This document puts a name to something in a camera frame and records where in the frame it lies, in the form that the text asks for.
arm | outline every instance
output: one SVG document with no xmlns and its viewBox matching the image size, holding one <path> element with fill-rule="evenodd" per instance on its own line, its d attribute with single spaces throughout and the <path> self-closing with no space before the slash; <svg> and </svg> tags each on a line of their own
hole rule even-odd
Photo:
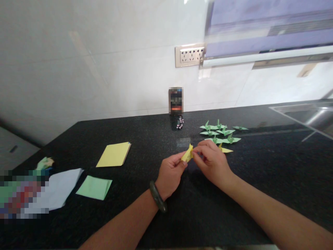
<svg viewBox="0 0 333 250">
<path fill-rule="evenodd" d="M 333 234 L 233 174 L 212 141 L 200 142 L 193 158 L 204 175 L 244 208 L 280 249 L 333 249 Z"/>
<path fill-rule="evenodd" d="M 162 161 L 155 185 L 164 201 L 177 189 L 187 167 L 186 162 L 180 162 L 183 155 L 184 152 Z M 153 196 L 147 190 L 93 234 L 80 249 L 135 249 L 157 211 Z"/>
</svg>

dark bracelet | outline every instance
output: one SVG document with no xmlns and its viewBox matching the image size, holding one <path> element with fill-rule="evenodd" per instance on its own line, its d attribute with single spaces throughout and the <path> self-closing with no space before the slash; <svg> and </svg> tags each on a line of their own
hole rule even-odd
<svg viewBox="0 0 333 250">
<path fill-rule="evenodd" d="M 167 204 L 162 200 L 162 197 L 160 196 L 160 193 L 157 190 L 157 187 L 155 186 L 154 181 L 150 181 L 149 189 L 150 189 L 150 192 L 152 193 L 152 196 L 153 196 L 157 206 L 161 210 L 161 212 L 166 213 L 168 211 L 167 206 L 166 206 Z"/>
</svg>

yellow origami crane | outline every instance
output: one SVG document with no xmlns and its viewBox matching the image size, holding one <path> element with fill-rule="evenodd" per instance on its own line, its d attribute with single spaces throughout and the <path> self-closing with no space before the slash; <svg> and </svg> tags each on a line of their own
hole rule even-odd
<svg viewBox="0 0 333 250">
<path fill-rule="evenodd" d="M 230 152 L 233 152 L 233 150 L 223 148 L 223 147 L 222 147 L 222 143 L 219 145 L 219 149 L 221 149 L 221 151 L 222 151 L 223 153 L 230 153 Z"/>
<path fill-rule="evenodd" d="M 188 150 L 180 160 L 189 162 L 193 158 L 192 151 L 193 151 L 193 146 L 190 144 Z"/>
</svg>

granite countertop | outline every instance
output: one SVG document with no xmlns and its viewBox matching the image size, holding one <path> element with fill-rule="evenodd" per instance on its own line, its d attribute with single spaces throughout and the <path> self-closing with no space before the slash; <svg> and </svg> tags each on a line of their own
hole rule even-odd
<svg viewBox="0 0 333 250">
<path fill-rule="evenodd" d="M 34 169 L 45 156 L 55 171 L 85 171 L 60 209 L 2 225 L 2 249 L 78 248 L 105 223 L 129 206 L 158 176 L 162 159 L 207 138 L 199 127 L 244 126 L 242 140 L 225 148 L 228 163 L 242 179 L 333 231 L 333 141 L 295 123 L 268 107 L 252 106 L 186 112 L 181 130 L 168 114 L 78 122 L 13 174 Z M 131 142 L 121 167 L 95 168 L 106 145 Z M 113 180 L 104 201 L 76 195 L 87 175 Z M 180 248 L 268 244 L 270 239 L 231 198 L 210 183 L 193 161 L 176 192 L 167 200 L 168 213 L 155 216 L 139 248 Z"/>
</svg>

power socket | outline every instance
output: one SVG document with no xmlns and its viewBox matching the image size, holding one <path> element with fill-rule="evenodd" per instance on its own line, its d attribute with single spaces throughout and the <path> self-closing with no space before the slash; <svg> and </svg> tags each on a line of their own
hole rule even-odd
<svg viewBox="0 0 333 250">
<path fill-rule="evenodd" d="M 200 65 L 205 53 L 205 44 L 190 44 L 175 48 L 175 62 L 177 67 Z"/>
</svg>

